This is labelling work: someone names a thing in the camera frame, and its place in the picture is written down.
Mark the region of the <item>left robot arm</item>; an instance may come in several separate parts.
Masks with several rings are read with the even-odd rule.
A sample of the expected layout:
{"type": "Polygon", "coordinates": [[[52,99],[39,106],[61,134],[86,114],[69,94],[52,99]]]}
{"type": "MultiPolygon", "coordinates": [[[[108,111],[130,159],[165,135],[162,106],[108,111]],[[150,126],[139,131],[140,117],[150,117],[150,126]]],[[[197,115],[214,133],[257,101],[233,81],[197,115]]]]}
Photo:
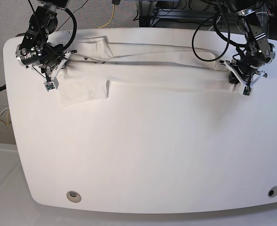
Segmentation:
{"type": "Polygon", "coordinates": [[[240,59],[235,59],[235,56],[233,56],[232,61],[225,60],[223,64],[231,72],[229,83],[234,86],[238,85],[242,89],[241,94],[248,96],[253,85],[261,77],[266,76],[266,73],[261,71],[260,68],[274,60],[275,47],[269,43],[261,22],[253,9],[253,5],[256,4],[255,0],[218,0],[217,4],[217,12],[211,19],[216,34],[227,42],[225,50],[214,59],[203,59],[197,55],[194,48],[194,39],[200,27],[203,26],[203,24],[200,24],[192,37],[192,51],[197,59],[203,62],[214,62],[225,55],[229,45],[234,46],[240,59]],[[238,15],[240,22],[243,24],[245,44],[239,44],[231,40],[230,25],[227,20],[228,13],[238,15]]]}

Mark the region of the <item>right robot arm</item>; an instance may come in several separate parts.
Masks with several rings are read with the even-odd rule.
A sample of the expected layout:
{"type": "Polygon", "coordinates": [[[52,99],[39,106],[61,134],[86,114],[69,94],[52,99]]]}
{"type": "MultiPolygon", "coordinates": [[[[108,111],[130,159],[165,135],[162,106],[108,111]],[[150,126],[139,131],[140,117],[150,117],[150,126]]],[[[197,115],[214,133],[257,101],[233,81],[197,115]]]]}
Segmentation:
{"type": "Polygon", "coordinates": [[[16,59],[19,64],[28,68],[39,67],[38,74],[46,79],[50,86],[54,83],[59,70],[68,61],[71,55],[67,49],[73,43],[77,32],[77,21],[74,14],[68,9],[68,0],[41,0],[41,5],[33,9],[29,27],[24,34],[22,43],[16,48],[16,59]],[[52,46],[48,37],[57,28],[57,10],[65,11],[73,22],[73,29],[69,41],[63,45],[52,46]]]}

